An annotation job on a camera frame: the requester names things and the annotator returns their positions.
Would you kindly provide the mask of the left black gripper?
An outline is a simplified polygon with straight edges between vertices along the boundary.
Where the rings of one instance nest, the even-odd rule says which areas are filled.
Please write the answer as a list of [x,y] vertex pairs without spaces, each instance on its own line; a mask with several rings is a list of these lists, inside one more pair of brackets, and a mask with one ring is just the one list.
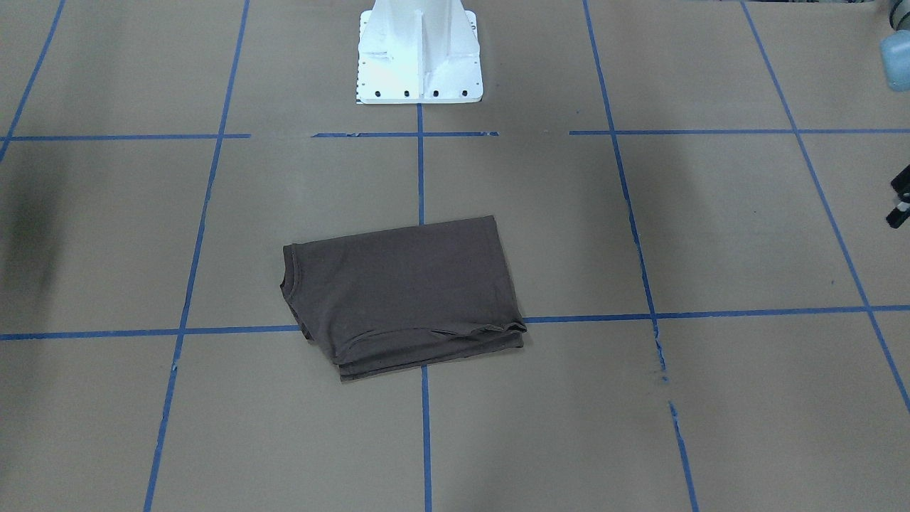
[[907,165],[891,180],[891,188],[896,194],[897,200],[900,201],[885,216],[885,223],[892,229],[899,229],[909,218],[909,184],[910,165]]

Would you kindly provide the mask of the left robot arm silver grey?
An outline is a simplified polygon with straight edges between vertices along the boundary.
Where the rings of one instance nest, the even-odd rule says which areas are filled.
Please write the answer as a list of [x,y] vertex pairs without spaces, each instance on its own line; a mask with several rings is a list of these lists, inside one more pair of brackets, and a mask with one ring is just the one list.
[[[907,92],[909,90],[909,2],[891,1],[888,20],[894,32],[880,43],[885,81],[890,90]],[[888,225],[897,229],[909,217],[909,168],[900,171],[890,186],[896,194],[896,206],[885,217]]]

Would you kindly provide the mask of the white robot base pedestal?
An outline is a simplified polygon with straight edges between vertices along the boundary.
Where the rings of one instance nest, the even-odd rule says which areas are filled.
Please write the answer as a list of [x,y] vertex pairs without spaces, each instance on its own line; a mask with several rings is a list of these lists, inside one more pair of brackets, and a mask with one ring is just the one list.
[[358,104],[482,100],[478,20],[461,1],[376,1],[358,28]]

